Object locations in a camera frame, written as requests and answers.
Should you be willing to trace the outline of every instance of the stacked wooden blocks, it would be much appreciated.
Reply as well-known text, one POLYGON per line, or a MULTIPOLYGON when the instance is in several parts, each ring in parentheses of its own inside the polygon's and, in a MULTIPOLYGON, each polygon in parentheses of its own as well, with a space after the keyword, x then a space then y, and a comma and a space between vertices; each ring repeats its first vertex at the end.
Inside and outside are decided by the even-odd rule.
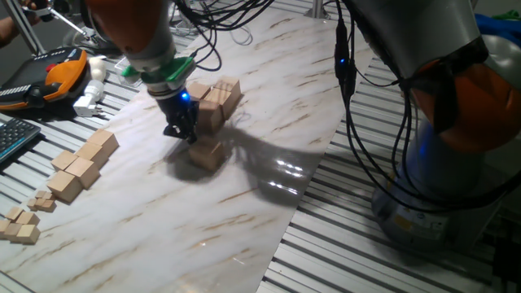
POLYGON ((242 97, 239 79, 221 77, 212 89, 194 82, 188 87, 188 93, 192 100, 199 101, 199 139, 190 146, 190 157, 198 166, 216 171, 224 160, 225 152, 214 136, 239 104, 242 97))
POLYGON ((50 163, 56 174, 47 182, 51 192, 38 191, 27 206, 31 211, 53 212, 56 199, 71 203, 82 190, 89 189, 98 180, 99 170, 119 146, 114 133, 96 131, 79 151, 63 151, 50 163))
POLYGON ((40 237, 37 228, 40 219, 34 212, 22 208, 12 208, 6 214, 6 220, 0 221, 0 239, 11 243, 34 244, 40 237))

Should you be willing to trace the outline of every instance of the white plug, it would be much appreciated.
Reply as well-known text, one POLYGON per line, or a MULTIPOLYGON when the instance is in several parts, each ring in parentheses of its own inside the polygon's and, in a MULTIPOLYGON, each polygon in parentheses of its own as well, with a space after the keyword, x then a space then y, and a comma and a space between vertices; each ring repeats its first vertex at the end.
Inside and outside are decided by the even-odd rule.
POLYGON ((102 98, 104 90, 105 85, 101 81, 92 80, 89 81, 89 84, 85 87, 83 94, 86 97, 92 98, 94 102, 97 103, 102 98))
POLYGON ((101 113, 92 97, 81 96, 72 107, 79 117, 92 117, 101 113))

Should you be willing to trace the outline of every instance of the wooden block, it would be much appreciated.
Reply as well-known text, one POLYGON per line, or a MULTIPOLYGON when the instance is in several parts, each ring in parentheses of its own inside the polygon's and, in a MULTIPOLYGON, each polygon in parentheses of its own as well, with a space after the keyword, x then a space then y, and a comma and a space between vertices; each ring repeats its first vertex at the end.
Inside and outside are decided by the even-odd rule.
POLYGON ((34 214, 34 212, 22 212, 22 214, 16 220, 16 224, 22 225, 38 225, 40 218, 34 214))
POLYGON ((36 207, 36 200, 37 199, 30 199, 27 202, 27 207, 33 212, 38 210, 38 208, 36 207))
POLYGON ((47 192, 47 191, 43 191, 43 190, 40 190, 36 193, 36 195, 34 196, 36 199, 41 199, 43 198, 46 194, 48 194, 50 192, 47 192))
POLYGON ((98 129, 87 142, 102 147, 103 153, 108 158, 120 146, 117 142, 116 135, 103 129, 98 129))
POLYGON ((77 155, 74 155, 70 151, 62 151, 50 164, 52 164, 56 171, 64 171, 77 157, 77 155))
POLYGON ((231 92, 233 108, 237 107, 239 100, 242 97, 241 85, 238 78, 235 77, 221 77, 219 81, 213 86, 214 89, 225 90, 231 92))
POLYGON ((199 116, 197 120, 197 132, 202 134, 215 134, 221 130, 225 119, 222 115, 222 106, 218 103, 205 100, 199 101, 199 116))
POLYGON ((51 194, 50 192, 46 192, 45 195, 43 195, 42 199, 44 200, 55 200, 55 195, 51 194))
POLYGON ((36 206, 37 209, 40 209, 40 207, 45 203, 45 199, 37 199, 34 206, 36 206))
POLYGON ((76 155, 85 160, 93 161, 96 167, 98 167, 98 170, 108 161, 108 155, 103 152, 102 147, 91 142, 86 142, 81 149, 76 152, 76 155))
POLYGON ((46 200, 39 209, 43 212, 54 212, 56 209, 56 202, 54 200, 46 200))
POLYGON ((22 214, 23 211, 24 211, 24 209, 22 209, 22 208, 18 208, 18 207, 12 208, 6 214, 6 219, 11 220, 11 221, 16 221, 16 219, 18 219, 18 217, 22 214))
POLYGON ((190 100, 199 101, 203 99, 210 92, 210 87, 207 85, 200 84, 199 82, 193 82, 188 87, 188 94, 190 95, 190 100))
POLYGON ((16 237, 23 244, 35 244, 40 237, 40 230, 36 225, 22 225, 16 237))
POLYGON ((64 171, 58 171, 47 183, 47 187, 56 197, 71 203, 83 190, 78 178, 64 171))
POLYGON ((9 220, 0 221, 0 239, 7 239, 5 233, 10 223, 9 220))
POLYGON ((234 100, 231 97, 231 92, 219 89, 213 89, 210 91, 210 94, 204 98, 205 101, 218 103, 222 106, 222 115, 225 120, 230 118, 231 114, 234 112, 234 100))
POLYGON ((85 189, 89 189, 99 178, 99 170, 94 162, 83 158, 75 160, 65 172, 76 176, 85 189))
POLYGON ((19 243, 20 241, 17 235, 21 228, 22 224, 10 223, 6 229, 6 232, 4 233, 4 236, 12 243, 19 243))
POLYGON ((198 166, 208 171, 216 171, 225 158, 222 144, 215 138, 201 136, 190 146, 190 157, 198 166))

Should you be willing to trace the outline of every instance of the black wire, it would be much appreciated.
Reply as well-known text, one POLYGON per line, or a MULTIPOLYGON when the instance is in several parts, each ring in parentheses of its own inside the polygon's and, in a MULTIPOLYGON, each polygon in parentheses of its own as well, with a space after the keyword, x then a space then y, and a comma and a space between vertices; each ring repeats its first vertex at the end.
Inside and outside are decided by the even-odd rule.
POLYGON ((400 80, 397 80, 397 81, 393 81, 393 82, 391 82, 390 84, 387 84, 387 85, 379 85, 379 84, 375 84, 373 81, 370 81, 366 76, 364 76, 364 75, 360 72, 360 70, 358 70, 358 68, 357 68, 357 72, 358 72, 358 74, 360 74, 360 76, 361 76, 363 79, 365 79, 365 80, 366 80, 367 82, 369 82, 371 85, 378 86, 378 87, 388 87, 388 86, 392 86, 392 85, 397 85, 397 84, 399 84, 399 83, 401 82, 400 80))
POLYGON ((330 1, 328 1, 328 2, 325 2, 325 3, 322 4, 322 7, 324 7, 324 6, 327 5, 327 4, 334 3, 334 2, 336 2, 336 0, 330 0, 330 1))
MULTIPOLYGON (((351 34, 349 35, 349 39, 348 39, 349 41, 351 41, 351 47, 352 48, 354 48, 354 35, 353 35, 353 32, 354 32, 354 24, 352 23, 352 30, 351 30, 351 34)), ((350 59, 352 59, 350 61, 354 61, 354 50, 351 50, 351 57, 350 57, 350 59)), ((364 172, 370 178, 370 180, 383 193, 385 193, 387 196, 389 196, 391 199, 395 200, 396 202, 398 202, 402 206, 404 206, 406 208, 410 208, 410 209, 416 210, 416 211, 429 212, 429 213, 454 212, 454 211, 468 210, 468 209, 472 209, 472 208, 483 208, 483 207, 486 207, 486 206, 488 206, 488 205, 490 205, 492 203, 495 203, 498 200, 502 199, 503 197, 508 195, 511 191, 513 191, 515 188, 517 188, 519 186, 519 184, 521 183, 521 172, 519 172, 519 173, 515 174, 506 183, 502 184, 501 186, 499 186, 499 187, 497 187, 497 188, 495 188, 493 190, 490 190, 489 192, 486 192, 486 193, 482 194, 481 196, 472 197, 472 198, 461 198, 459 200, 447 200, 447 199, 445 199, 445 200, 435 200, 435 199, 429 198, 429 197, 427 197, 425 195, 415 194, 415 193, 411 192, 410 190, 407 190, 406 188, 404 188, 403 186, 398 184, 395 180, 390 178, 378 166, 378 164, 376 164, 376 162, 372 159, 371 155, 369 154, 369 152, 366 150, 365 146, 363 145, 363 142, 361 141, 361 139, 359 138, 359 136, 357 134, 356 127, 355 127, 355 124, 354 124, 352 116, 351 116, 351 112, 350 112, 350 99, 351 99, 351 97, 346 97, 346 94, 345 94, 346 91, 347 91, 346 90, 346 85, 347 85, 346 81, 340 81, 340 89, 341 89, 341 92, 342 92, 342 98, 343 98, 343 101, 344 101, 344 106, 346 108, 346 124, 348 126, 348 140, 349 140, 349 146, 352 149, 352 153, 355 156, 355 158, 357 159, 357 162, 359 163, 359 165, 364 170, 364 172), (433 204, 433 205, 436 205, 436 206, 440 206, 442 208, 438 208, 438 209, 418 208, 418 207, 415 207, 415 206, 412 206, 412 205, 410 205, 408 203, 403 202, 402 200, 398 199, 396 196, 391 194, 387 190, 387 188, 382 186, 380 184, 380 182, 378 180, 376 180, 374 175, 371 173, 371 171, 366 167, 364 162, 361 160, 361 157, 359 156, 358 151, 357 151, 357 149, 354 146, 354 143, 352 141, 351 134, 353 135, 353 137, 357 141, 358 146, 361 148, 361 150, 364 153, 364 155, 366 156, 366 158, 373 164, 373 166, 377 170, 378 174, 383 176, 386 179, 387 182, 390 182, 391 184, 396 186, 398 189, 404 191, 407 195, 410 195, 412 198, 416 198, 416 199, 418 199, 418 200, 420 200, 422 202, 427 202, 427 203, 430 203, 430 204, 433 204)), ((411 187, 416 189, 416 186, 414 186, 412 180, 409 177, 407 164, 406 164, 407 150, 408 150, 408 146, 409 146, 409 142, 410 142, 410 134, 411 134, 411 129, 412 129, 412 119, 413 119, 413 117, 412 117, 412 111, 411 111, 410 96, 409 96, 408 92, 405 92, 405 113, 404 113, 404 119, 403 119, 402 125, 401 125, 400 136, 397 137, 397 140, 400 139, 401 134, 403 133, 403 130, 406 129, 406 133, 405 133, 405 146, 404 146, 404 150, 403 150, 403 154, 402 154, 402 166, 403 166, 404 175, 406 177, 407 182, 411 185, 411 187)), ((397 143, 395 142, 395 146, 393 147, 393 152, 395 153, 395 155, 393 156, 394 158, 396 158, 396 150, 397 150, 397 143)))
POLYGON ((227 7, 212 9, 210 11, 198 11, 191 9, 187 6, 183 0, 174 0, 179 8, 179 11, 183 13, 192 22, 192 24, 199 25, 204 28, 211 28, 217 31, 230 31, 244 26, 245 24, 252 21, 260 13, 262 13, 268 6, 274 2, 274 0, 247 0, 239 1, 230 4, 227 7), (252 9, 260 8, 251 17, 243 18, 252 9), (228 19, 239 15, 239 17, 231 22, 231 24, 225 24, 228 19))
MULTIPOLYGON (((208 10, 208 7, 206 6, 205 3, 202 3, 203 5, 203 9, 204 10, 208 10)), ((200 29, 200 27, 197 25, 197 24, 194 24, 195 28, 199 31, 199 33, 203 36, 204 40, 206 40, 207 42, 207 45, 205 46, 202 46, 201 48, 204 48, 208 45, 210 45, 212 47, 212 49, 199 61, 196 62, 196 66, 197 68, 200 68, 200 69, 203 69, 205 71, 208 71, 208 72, 216 72, 218 71, 219 69, 221 69, 222 67, 222 59, 221 59, 221 55, 219 54, 219 52, 217 51, 217 48, 216 48, 216 45, 217 45, 217 31, 215 30, 212 30, 211 28, 209 29, 210 30, 210 39, 208 39, 205 35, 204 35, 204 32, 200 29), (215 40, 214 40, 214 43, 212 43, 211 41, 211 38, 212 38, 212 32, 215 33, 215 40), (216 56, 217 56, 217 59, 219 61, 219 65, 217 65, 216 68, 206 68, 204 66, 201 66, 199 65, 201 62, 203 62, 205 59, 207 59, 211 54, 212 52, 215 52, 216 56)), ((192 53, 193 56, 197 55, 197 52, 198 50, 200 50, 201 48, 197 49, 194 53, 192 53)))

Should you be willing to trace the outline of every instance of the marble-patterned board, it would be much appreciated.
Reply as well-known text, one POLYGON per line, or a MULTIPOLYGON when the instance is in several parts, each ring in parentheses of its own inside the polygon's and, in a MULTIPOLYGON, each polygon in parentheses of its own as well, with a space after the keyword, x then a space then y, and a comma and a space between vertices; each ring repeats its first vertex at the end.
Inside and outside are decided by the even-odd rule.
MULTIPOLYGON (((100 179, 70 206, 38 213, 37 245, 0 242, 0 270, 37 292, 254 292, 344 106, 334 21, 268 9, 249 26, 250 46, 220 33, 222 70, 189 81, 241 81, 218 172, 196 168, 184 142, 162 135, 164 115, 140 93, 107 126, 120 148, 100 179)), ((364 72, 373 54, 357 41, 364 72)))

